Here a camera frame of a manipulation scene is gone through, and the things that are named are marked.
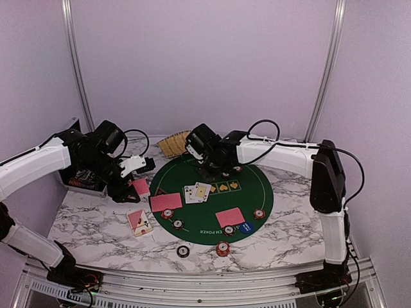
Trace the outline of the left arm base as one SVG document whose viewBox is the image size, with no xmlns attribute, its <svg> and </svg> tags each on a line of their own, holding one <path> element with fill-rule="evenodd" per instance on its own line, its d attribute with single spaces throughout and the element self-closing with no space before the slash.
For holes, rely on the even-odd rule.
<svg viewBox="0 0 411 308">
<path fill-rule="evenodd" d="M 103 274 L 100 271 L 79 268 L 76 259 L 62 244 L 55 242 L 61 249 L 63 258 L 56 266 L 49 266 L 47 279 L 77 290 L 99 289 Z"/>
</svg>

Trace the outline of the red backed card deck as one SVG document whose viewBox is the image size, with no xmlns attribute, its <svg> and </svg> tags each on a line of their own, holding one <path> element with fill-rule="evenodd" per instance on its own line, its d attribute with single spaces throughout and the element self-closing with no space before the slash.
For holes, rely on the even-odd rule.
<svg viewBox="0 0 411 308">
<path fill-rule="evenodd" d="M 150 188 L 145 178 L 134 180 L 130 183 L 130 185 L 134 187 L 139 197 L 150 196 Z"/>
</svg>

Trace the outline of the black poker chip stack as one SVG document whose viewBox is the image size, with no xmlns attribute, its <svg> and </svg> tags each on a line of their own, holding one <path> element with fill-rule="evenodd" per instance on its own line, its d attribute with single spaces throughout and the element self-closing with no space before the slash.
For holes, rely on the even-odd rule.
<svg viewBox="0 0 411 308">
<path fill-rule="evenodd" d="M 177 255 L 180 258 L 186 258 L 190 253 L 190 250 L 187 246 L 185 245 L 181 245 L 177 248 Z"/>
</svg>

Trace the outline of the ace of diamonds card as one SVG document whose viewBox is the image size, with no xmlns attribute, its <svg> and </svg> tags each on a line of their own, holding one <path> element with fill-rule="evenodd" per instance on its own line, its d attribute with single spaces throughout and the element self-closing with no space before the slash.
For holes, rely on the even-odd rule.
<svg viewBox="0 0 411 308">
<path fill-rule="evenodd" d="M 206 202 L 211 190 L 211 184 L 197 182 L 193 189 L 193 198 L 196 201 Z"/>
</svg>

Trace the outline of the triangular all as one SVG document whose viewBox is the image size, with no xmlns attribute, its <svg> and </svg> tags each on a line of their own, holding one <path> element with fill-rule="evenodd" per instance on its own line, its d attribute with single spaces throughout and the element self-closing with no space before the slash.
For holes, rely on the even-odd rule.
<svg viewBox="0 0 411 308">
<path fill-rule="evenodd" d="M 155 192 L 155 195 L 158 196 L 158 195 L 163 195 L 163 194 L 167 194 L 167 192 L 161 189 L 160 187 L 158 187 Z"/>
</svg>

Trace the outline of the red backed playing card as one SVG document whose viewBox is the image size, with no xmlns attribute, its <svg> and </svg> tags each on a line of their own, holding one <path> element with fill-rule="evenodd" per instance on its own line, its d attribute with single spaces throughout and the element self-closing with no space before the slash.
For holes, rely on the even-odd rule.
<svg viewBox="0 0 411 308">
<path fill-rule="evenodd" d="M 221 228 L 224 228 L 226 226 L 240 225 L 245 222 L 245 218 L 243 217 L 243 214 L 238 207 L 217 212 L 215 216 Z"/>
<path fill-rule="evenodd" d="M 182 199 L 180 193 L 160 194 L 150 198 L 152 212 L 162 212 L 166 209 L 182 208 Z"/>
</svg>

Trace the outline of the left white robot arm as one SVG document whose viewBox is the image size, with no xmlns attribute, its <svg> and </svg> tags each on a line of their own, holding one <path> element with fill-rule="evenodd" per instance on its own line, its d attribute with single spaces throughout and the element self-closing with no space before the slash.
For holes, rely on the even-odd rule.
<svg viewBox="0 0 411 308">
<path fill-rule="evenodd" d="M 138 201 L 136 190 L 130 184 L 130 174 L 146 166 L 142 156 L 132 156 L 120 162 L 111 157 L 118 144 L 124 139 L 122 133 L 111 133 L 104 138 L 91 132 L 86 135 L 69 129 L 60 132 L 40 146 L 1 163 L 1 201 L 17 191 L 25 192 L 25 201 L 33 201 L 35 209 L 45 213 L 40 205 L 45 201 L 51 205 L 60 199 L 57 184 L 46 184 L 47 190 L 35 192 L 43 177 L 51 173 L 79 165 L 107 185 L 108 195 L 117 203 Z M 52 268 L 57 277 L 68 286 L 81 280 L 81 271 L 72 265 L 70 254 L 56 243 L 30 230 L 10 216 L 5 204 L 1 205 L 1 242 L 26 253 Z"/>
</svg>

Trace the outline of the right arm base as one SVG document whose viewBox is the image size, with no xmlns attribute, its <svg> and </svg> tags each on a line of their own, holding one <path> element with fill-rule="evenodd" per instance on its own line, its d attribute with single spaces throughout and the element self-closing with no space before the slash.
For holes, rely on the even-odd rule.
<svg viewBox="0 0 411 308">
<path fill-rule="evenodd" d="M 299 273 L 295 276 L 297 287 L 301 294 L 323 291 L 344 286 L 353 280 L 348 268 L 349 255 L 341 264 L 323 262 L 323 268 L 315 271 Z"/>
</svg>

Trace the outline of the red poker chip stack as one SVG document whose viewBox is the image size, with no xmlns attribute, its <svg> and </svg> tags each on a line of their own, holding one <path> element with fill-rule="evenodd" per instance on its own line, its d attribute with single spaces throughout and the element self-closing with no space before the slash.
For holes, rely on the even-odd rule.
<svg viewBox="0 0 411 308">
<path fill-rule="evenodd" d="M 222 241 L 219 242 L 216 246 L 216 254 L 220 257 L 226 257 L 230 253 L 229 243 Z"/>
</svg>

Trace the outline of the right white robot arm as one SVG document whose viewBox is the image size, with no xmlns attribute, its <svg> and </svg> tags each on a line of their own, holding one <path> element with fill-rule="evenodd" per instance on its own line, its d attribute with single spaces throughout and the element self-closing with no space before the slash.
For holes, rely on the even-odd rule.
<svg viewBox="0 0 411 308">
<path fill-rule="evenodd" d="M 319 214 L 324 234 L 324 262 L 318 282 L 332 287 L 343 277 L 347 259 L 345 173 L 333 142 L 321 144 L 281 141 L 234 130 L 225 137 L 206 124 L 186 137 L 186 150 L 207 176 L 231 176 L 249 164 L 272 167 L 311 181 L 310 204 Z"/>
</svg>

